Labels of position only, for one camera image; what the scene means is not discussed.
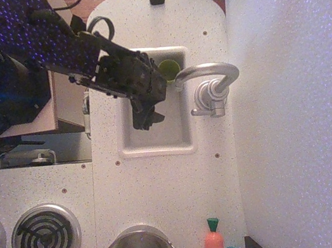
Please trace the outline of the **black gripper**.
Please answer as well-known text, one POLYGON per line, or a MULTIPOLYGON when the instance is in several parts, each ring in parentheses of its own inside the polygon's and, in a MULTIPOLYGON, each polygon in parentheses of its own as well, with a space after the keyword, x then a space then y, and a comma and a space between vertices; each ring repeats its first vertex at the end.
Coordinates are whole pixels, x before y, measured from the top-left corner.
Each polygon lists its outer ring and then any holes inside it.
POLYGON ((149 130, 164 121, 152 104, 167 97, 167 81, 155 61, 146 53, 121 49, 107 49, 98 61, 94 82, 112 95, 133 98, 132 124, 135 130, 149 130))

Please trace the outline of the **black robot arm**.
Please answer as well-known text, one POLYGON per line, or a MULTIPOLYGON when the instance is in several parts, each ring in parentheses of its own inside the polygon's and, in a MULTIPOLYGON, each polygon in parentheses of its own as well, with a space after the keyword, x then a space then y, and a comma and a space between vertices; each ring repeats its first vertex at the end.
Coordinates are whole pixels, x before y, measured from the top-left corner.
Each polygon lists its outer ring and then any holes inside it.
POLYGON ((49 71, 129 99, 136 130, 164 119, 155 107, 167 83, 147 54, 89 32, 81 19, 67 24, 47 0, 0 0, 0 135, 39 115, 51 98, 49 71))

